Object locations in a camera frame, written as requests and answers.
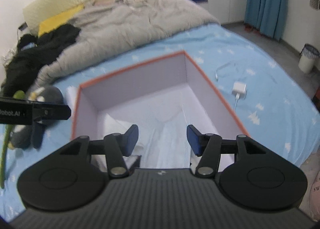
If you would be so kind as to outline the light blue face mask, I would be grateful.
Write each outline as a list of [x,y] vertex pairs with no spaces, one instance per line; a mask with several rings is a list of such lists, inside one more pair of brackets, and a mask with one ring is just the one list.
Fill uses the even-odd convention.
[[106,111],[98,116],[98,139],[112,133],[124,134],[131,125],[138,126],[138,141],[130,156],[124,161],[128,168],[140,161],[141,168],[189,168],[191,147],[187,141],[188,114],[182,107],[160,115],[144,112],[128,118],[113,117]]

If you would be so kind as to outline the long green plush stick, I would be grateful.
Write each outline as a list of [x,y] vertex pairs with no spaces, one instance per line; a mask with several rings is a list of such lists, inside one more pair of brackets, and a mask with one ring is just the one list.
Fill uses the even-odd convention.
[[1,154],[1,189],[4,189],[7,151],[8,151],[10,134],[11,134],[13,128],[14,128],[13,124],[7,124],[6,129],[5,129],[2,154]]

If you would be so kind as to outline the grey penguin plush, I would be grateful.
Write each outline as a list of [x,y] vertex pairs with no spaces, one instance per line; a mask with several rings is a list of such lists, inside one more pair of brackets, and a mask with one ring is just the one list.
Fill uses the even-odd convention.
[[[29,101],[40,103],[63,104],[62,92],[55,86],[42,86],[32,91],[28,96]],[[44,132],[48,126],[53,125],[54,120],[44,120],[38,116],[33,116],[29,125],[15,125],[9,134],[8,148],[26,149],[32,146],[38,149],[42,145]]]

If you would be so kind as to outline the white spray can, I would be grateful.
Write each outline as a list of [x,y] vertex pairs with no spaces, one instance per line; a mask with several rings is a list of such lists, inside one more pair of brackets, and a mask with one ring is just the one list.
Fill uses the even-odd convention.
[[75,111],[75,106],[76,106],[76,100],[78,96],[78,88],[74,86],[69,86],[66,89],[66,94],[65,94],[65,101],[69,108],[72,111],[72,115]]

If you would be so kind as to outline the black clothing pile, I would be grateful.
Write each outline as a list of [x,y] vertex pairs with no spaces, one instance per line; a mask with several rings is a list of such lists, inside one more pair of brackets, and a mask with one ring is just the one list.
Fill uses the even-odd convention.
[[18,90],[27,92],[40,69],[56,61],[63,50],[73,45],[80,31],[78,27],[64,24],[36,38],[34,47],[23,50],[19,48],[5,69],[5,81],[1,85],[2,95],[12,97]]

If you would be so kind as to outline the orange cardboard box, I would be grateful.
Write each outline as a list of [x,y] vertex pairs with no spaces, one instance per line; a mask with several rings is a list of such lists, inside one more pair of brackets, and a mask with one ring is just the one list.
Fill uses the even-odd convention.
[[219,89],[186,52],[147,60],[81,83],[72,137],[100,140],[98,116],[128,118],[147,111],[163,115],[182,107],[187,124],[202,133],[234,139],[247,130]]

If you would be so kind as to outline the blue patterned bedsheet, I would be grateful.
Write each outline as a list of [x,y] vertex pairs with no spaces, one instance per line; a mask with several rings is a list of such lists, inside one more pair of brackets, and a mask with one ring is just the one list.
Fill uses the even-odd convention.
[[[122,67],[186,51],[234,108],[233,84],[247,85],[236,114],[250,135],[277,154],[301,166],[319,146],[319,112],[300,86],[259,46],[217,25],[179,33],[108,59],[55,82],[61,91]],[[215,70],[226,63],[235,67]]]

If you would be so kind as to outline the yellow pillow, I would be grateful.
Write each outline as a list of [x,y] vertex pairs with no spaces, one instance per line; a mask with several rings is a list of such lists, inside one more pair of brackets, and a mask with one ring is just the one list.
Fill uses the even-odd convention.
[[40,37],[44,33],[49,33],[57,27],[67,23],[69,19],[71,19],[76,13],[82,11],[83,9],[84,5],[81,4],[42,21],[39,25],[38,37]]

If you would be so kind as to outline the grey duvet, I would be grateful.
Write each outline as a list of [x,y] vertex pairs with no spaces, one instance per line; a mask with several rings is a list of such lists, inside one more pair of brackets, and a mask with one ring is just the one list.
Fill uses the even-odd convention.
[[145,0],[91,6],[71,18],[76,42],[43,66],[28,91],[151,42],[218,20],[190,0]]

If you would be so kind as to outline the white trash bin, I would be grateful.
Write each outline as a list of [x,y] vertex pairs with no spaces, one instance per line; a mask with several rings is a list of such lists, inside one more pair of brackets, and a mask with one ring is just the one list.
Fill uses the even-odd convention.
[[317,59],[319,59],[319,50],[310,44],[305,44],[300,53],[298,67],[303,73],[309,74]]

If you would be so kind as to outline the blue curtain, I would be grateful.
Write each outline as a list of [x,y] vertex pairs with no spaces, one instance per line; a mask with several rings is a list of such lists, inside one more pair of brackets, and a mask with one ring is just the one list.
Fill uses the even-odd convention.
[[287,16],[287,0],[247,0],[244,23],[262,35],[280,40]]

